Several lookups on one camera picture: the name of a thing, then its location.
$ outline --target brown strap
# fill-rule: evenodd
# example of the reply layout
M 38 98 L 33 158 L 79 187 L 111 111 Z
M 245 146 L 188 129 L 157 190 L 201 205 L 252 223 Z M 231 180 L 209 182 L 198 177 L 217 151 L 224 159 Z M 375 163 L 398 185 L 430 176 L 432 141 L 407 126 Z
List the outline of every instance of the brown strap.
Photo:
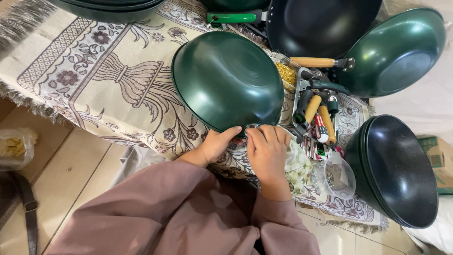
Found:
M 24 205 L 29 255 L 36 255 L 38 245 L 38 220 L 36 217 L 36 209 L 38 208 L 38 202 L 34 199 L 30 183 L 25 177 L 16 173 L 16 171 L 8 171 L 8 174 Z

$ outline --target hand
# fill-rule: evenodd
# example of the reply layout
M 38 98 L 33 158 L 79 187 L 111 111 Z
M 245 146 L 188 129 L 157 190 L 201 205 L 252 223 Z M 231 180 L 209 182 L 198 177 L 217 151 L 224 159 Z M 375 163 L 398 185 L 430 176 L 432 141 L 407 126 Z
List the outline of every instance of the hand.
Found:
M 291 136 L 281 127 L 262 125 L 247 130 L 247 155 L 260 180 L 261 195 L 273 201 L 288 201 L 292 195 L 284 174 Z
M 245 140 L 234 138 L 241 130 L 240 126 L 229 128 L 222 133 L 210 130 L 199 147 L 185 153 L 178 160 L 186 161 L 199 167 L 207 167 L 208 164 L 215 163 L 222 157 L 231 140 L 238 145 L 242 145 L 242 142 L 245 142 Z

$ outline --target person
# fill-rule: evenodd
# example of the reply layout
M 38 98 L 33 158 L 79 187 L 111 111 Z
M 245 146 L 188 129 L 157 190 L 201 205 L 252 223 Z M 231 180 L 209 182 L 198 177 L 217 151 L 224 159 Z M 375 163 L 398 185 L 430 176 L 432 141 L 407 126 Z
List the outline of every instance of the person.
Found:
M 247 130 L 248 160 L 260 183 L 250 218 L 232 199 L 241 194 L 229 196 L 206 169 L 240 131 L 211 130 L 176 161 L 146 167 L 82 205 L 47 255 L 320 254 L 284 174 L 290 142 L 284 129 Z

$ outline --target patterned tablecloth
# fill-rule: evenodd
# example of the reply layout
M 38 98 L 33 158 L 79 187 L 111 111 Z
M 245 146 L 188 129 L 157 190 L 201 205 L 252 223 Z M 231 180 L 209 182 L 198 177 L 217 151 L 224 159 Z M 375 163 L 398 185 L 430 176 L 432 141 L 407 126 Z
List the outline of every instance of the patterned tablecloth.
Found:
M 200 145 L 208 132 L 180 103 L 169 66 L 180 45 L 216 30 L 207 27 L 205 16 L 198 2 L 188 0 L 167 0 L 149 19 L 130 24 L 99 23 L 58 10 L 2 60 L 0 78 L 103 139 L 175 159 Z M 339 98 L 344 149 L 369 116 L 360 100 Z M 294 94 L 286 92 L 282 126 L 290 125 L 293 101 Z M 255 177 L 246 148 L 233 143 L 212 167 L 229 178 Z M 385 221 L 357 197 L 342 201 L 306 188 L 309 195 L 296 200 L 343 220 L 374 226 Z

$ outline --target clear plastic cup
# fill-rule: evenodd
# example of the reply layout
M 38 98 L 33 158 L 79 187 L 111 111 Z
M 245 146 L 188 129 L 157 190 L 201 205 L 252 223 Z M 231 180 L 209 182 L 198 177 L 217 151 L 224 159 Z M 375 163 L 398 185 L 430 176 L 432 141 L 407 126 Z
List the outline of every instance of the clear plastic cup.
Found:
M 350 199 L 356 192 L 354 172 L 341 157 L 333 156 L 313 164 L 311 180 L 318 192 L 341 199 Z

